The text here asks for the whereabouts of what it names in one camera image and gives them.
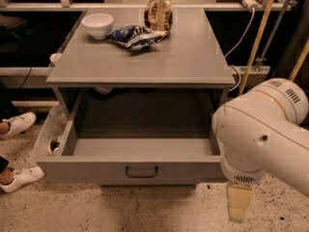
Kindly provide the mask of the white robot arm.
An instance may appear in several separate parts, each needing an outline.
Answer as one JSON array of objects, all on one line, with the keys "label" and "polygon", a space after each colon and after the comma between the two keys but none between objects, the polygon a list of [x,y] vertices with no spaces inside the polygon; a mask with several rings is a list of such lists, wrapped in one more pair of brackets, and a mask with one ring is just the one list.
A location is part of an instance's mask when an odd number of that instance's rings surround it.
[{"label": "white robot arm", "polygon": [[244,220],[251,186],[266,173],[309,196],[309,130],[300,126],[307,114],[306,94],[284,78],[267,80],[214,112],[229,220]]}]

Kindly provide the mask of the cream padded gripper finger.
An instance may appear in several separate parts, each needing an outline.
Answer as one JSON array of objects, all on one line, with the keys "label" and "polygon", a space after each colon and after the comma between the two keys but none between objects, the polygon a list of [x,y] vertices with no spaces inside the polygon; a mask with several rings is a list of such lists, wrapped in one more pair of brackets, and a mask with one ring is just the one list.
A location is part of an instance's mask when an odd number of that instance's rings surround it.
[{"label": "cream padded gripper finger", "polygon": [[226,190],[229,220],[242,223],[254,194],[253,189],[250,186],[229,182]]}]

